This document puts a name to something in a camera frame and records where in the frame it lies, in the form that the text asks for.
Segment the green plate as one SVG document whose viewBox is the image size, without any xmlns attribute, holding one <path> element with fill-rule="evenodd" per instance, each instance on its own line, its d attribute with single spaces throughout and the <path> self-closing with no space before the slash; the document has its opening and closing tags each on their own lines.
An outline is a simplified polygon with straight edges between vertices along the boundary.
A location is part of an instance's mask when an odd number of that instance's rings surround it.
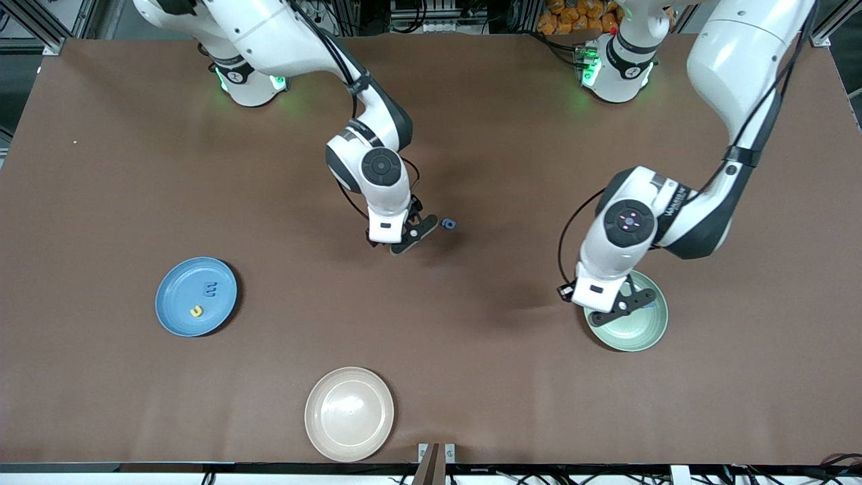
<svg viewBox="0 0 862 485">
<path fill-rule="evenodd" d="M 665 295 L 660 291 L 658 285 L 646 274 L 638 271 L 629 273 L 622 285 L 620 292 L 629 294 L 630 291 L 654 288 L 657 290 L 657 306 L 655 308 L 641 308 L 634 311 L 629 317 L 621 317 L 601 327 L 591 327 L 587 317 L 593 310 L 585 308 L 584 314 L 588 328 L 595 337 L 609 349 L 623 352 L 637 352 L 647 350 L 658 344 L 664 337 L 670 313 Z"/>
</svg>

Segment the brown table cover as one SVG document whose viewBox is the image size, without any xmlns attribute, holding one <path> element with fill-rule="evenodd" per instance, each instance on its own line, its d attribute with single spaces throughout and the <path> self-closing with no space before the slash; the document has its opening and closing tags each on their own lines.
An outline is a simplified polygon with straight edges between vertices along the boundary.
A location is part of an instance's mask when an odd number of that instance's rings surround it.
<svg viewBox="0 0 862 485">
<path fill-rule="evenodd" d="M 413 119 L 424 207 L 457 222 L 400 257 L 327 169 L 350 112 L 333 75 L 243 108 L 194 41 L 67 43 L 0 170 L 0 461 L 319 461 L 304 406 L 342 366 L 396 398 L 377 461 L 428 442 L 468 463 L 862 453 L 862 134 L 827 49 L 801 55 L 720 251 L 638 265 L 670 310 L 655 347 L 607 350 L 556 294 L 564 222 L 614 174 L 717 168 L 693 40 L 666 40 L 622 105 L 532 38 L 349 40 Z M 179 337 L 155 292 L 195 257 L 231 267 L 239 304 Z"/>
</svg>

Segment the beige plate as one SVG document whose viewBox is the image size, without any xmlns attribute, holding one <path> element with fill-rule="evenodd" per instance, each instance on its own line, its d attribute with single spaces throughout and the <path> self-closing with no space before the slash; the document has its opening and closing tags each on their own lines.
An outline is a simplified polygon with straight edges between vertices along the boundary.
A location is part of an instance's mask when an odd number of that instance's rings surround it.
<svg viewBox="0 0 862 485">
<path fill-rule="evenodd" d="M 390 387 L 360 366 L 332 370 L 314 384 L 304 424 L 323 457 L 354 463 L 372 457 L 388 440 L 396 417 Z"/>
</svg>

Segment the grey electronics rack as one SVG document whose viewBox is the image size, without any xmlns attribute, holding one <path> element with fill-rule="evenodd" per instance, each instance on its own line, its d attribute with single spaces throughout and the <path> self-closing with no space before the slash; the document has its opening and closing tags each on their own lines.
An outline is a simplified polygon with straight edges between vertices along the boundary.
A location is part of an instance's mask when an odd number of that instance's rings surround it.
<svg viewBox="0 0 862 485">
<path fill-rule="evenodd" d="M 401 34 L 482 34 L 489 24 L 488 0 L 390 0 L 387 18 Z"/>
</svg>

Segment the blue plate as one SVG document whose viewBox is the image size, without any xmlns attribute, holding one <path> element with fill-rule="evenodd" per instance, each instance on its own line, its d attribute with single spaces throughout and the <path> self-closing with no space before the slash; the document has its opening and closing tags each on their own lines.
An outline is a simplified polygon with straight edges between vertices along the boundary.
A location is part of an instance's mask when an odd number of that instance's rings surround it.
<svg viewBox="0 0 862 485">
<path fill-rule="evenodd" d="M 218 282 L 218 295 L 206 298 L 206 282 Z M 240 285 L 231 267 L 213 257 L 195 257 L 170 270 L 155 292 L 154 310 L 160 325 L 179 337 L 203 337 L 218 331 L 238 309 Z M 194 306 L 202 317 L 192 317 Z"/>
</svg>

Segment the orange snack packets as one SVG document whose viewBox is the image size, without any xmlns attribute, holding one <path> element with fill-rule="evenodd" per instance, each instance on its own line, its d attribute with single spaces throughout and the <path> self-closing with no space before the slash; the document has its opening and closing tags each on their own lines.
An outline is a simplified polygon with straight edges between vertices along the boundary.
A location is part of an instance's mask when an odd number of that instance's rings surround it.
<svg viewBox="0 0 862 485">
<path fill-rule="evenodd" d="M 615 33 L 625 13 L 615 0 L 544 0 L 535 30 L 545 36 L 580 30 Z"/>
</svg>

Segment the brown stand post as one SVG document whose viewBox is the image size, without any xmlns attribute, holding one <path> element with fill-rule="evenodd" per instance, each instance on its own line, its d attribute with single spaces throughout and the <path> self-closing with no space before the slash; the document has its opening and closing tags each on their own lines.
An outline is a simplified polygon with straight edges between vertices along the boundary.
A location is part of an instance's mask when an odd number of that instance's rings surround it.
<svg viewBox="0 0 862 485">
<path fill-rule="evenodd" d="M 411 485 L 444 485 L 446 455 L 443 444 L 428 444 L 422 452 Z"/>
</svg>

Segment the aluminium frame profile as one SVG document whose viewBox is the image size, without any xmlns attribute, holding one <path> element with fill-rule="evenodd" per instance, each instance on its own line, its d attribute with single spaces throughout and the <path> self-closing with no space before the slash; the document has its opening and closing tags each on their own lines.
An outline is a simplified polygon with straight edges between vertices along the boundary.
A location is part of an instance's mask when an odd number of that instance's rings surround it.
<svg viewBox="0 0 862 485">
<path fill-rule="evenodd" d="M 811 45 L 830 46 L 830 37 L 859 12 L 862 12 L 862 0 L 817 0 L 809 37 Z"/>
<path fill-rule="evenodd" d="M 0 55 L 58 55 L 90 30 L 101 0 L 0 0 Z"/>
</svg>

